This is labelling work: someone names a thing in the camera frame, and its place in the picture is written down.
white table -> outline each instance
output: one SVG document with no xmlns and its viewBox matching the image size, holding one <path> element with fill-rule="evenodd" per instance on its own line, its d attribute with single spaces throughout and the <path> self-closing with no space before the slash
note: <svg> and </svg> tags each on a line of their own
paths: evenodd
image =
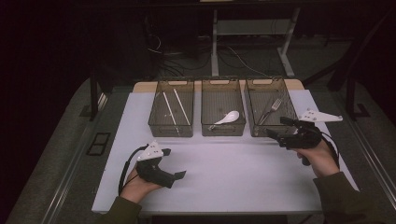
<svg viewBox="0 0 396 224">
<path fill-rule="evenodd" d="M 308 107 L 318 110 L 309 91 L 290 91 L 290 97 L 297 114 Z M 154 140 L 148 126 L 153 98 L 154 92 L 130 93 L 93 212 L 109 210 L 118 194 L 124 163 L 135 149 Z M 162 148 L 172 149 L 171 155 L 159 164 L 160 168 L 171 174 L 184 170 L 187 173 L 171 189 L 150 193 L 141 203 L 142 215 L 273 215 L 321 211 L 312 168 L 303 166 L 295 152 L 279 147 L 270 138 L 251 137 L 248 123 L 240 137 L 203 137 L 200 104 L 201 94 L 197 91 L 192 138 L 156 138 Z M 328 133 L 324 123 L 317 126 Z M 340 164 L 356 189 L 342 158 Z"/>
</svg>

dark green sleeve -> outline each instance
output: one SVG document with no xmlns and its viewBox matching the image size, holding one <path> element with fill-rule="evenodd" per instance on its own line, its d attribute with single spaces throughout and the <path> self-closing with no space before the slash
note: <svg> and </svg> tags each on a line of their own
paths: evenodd
<svg viewBox="0 0 396 224">
<path fill-rule="evenodd" d="M 385 223 L 374 202 L 354 190 L 344 173 L 314 179 L 320 195 L 323 215 L 329 224 Z"/>
<path fill-rule="evenodd" d="M 142 206 L 117 197 L 110 210 L 96 220 L 96 224 L 131 224 L 139 215 Z"/>
</svg>

clear plastic bin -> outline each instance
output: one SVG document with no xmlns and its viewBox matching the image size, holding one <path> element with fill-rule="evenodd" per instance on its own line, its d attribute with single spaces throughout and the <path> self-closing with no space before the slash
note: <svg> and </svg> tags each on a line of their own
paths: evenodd
<svg viewBox="0 0 396 224">
<path fill-rule="evenodd" d="M 236 121 L 215 125 L 234 110 Z M 246 119 L 238 77 L 203 78 L 201 123 L 203 136 L 242 136 Z"/>
<path fill-rule="evenodd" d="M 244 92 L 251 136 L 267 137 L 267 129 L 278 133 L 295 132 L 294 127 L 286 126 L 279 121 L 280 117 L 297 119 L 285 80 L 282 77 L 247 77 Z M 271 107 L 277 99 L 281 101 L 281 104 L 276 111 L 271 111 Z"/>
<path fill-rule="evenodd" d="M 148 125 L 154 137 L 192 137 L 194 81 L 171 78 L 158 81 Z"/>
</svg>

fork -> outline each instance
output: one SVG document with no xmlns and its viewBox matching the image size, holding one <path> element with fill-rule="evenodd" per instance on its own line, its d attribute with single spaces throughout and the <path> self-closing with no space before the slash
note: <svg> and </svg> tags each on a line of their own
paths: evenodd
<svg viewBox="0 0 396 224">
<path fill-rule="evenodd" d="M 262 114 L 262 117 L 259 119 L 259 125 L 262 125 L 264 123 L 264 121 L 268 118 L 270 113 L 277 111 L 280 104 L 282 104 L 282 100 L 276 99 L 276 101 L 271 106 L 271 109 L 268 112 L 266 112 L 265 114 Z"/>
</svg>

chopstick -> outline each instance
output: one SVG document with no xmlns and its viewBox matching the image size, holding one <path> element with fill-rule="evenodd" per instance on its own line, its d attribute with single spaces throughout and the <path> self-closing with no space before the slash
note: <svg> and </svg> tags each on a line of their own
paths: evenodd
<svg viewBox="0 0 396 224">
<path fill-rule="evenodd" d="M 183 107 L 183 104 L 182 104 L 181 101 L 180 101 L 180 98 L 178 98 L 178 94 L 177 94 L 176 89 L 174 89 L 174 92 L 175 92 L 176 98 L 177 98 L 177 100 L 178 100 L 178 103 L 180 104 L 181 110 L 183 111 L 184 118 L 186 118 L 187 123 L 190 125 L 190 121 L 189 121 L 189 119 L 187 118 L 186 111 L 184 111 L 184 107 Z"/>
<path fill-rule="evenodd" d="M 166 94 L 165 94 L 164 91 L 163 91 L 163 97 L 165 98 L 166 104 L 168 105 L 169 113 L 171 113 L 172 120 L 173 120 L 174 124 L 176 125 L 175 118 L 173 116 L 171 106 L 169 105 L 168 98 L 166 97 Z"/>
</svg>

